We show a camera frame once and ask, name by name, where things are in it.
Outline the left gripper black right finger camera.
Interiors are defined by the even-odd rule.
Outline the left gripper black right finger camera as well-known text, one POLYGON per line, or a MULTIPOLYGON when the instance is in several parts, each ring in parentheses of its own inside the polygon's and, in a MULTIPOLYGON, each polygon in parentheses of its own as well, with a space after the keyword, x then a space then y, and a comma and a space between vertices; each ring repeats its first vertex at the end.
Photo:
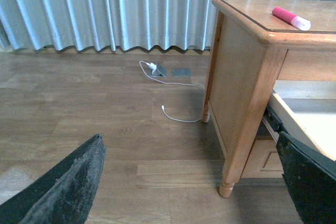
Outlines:
POLYGON ((335 223, 335 161, 285 132, 280 132, 276 149, 303 223, 335 223))

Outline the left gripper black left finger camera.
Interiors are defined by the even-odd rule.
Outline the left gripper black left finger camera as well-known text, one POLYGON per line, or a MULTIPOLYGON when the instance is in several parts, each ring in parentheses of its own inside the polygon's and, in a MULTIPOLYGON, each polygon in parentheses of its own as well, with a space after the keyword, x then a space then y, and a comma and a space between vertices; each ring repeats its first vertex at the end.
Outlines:
POLYGON ((1 223, 85 223, 105 156, 102 135, 96 134, 1 204, 1 223))

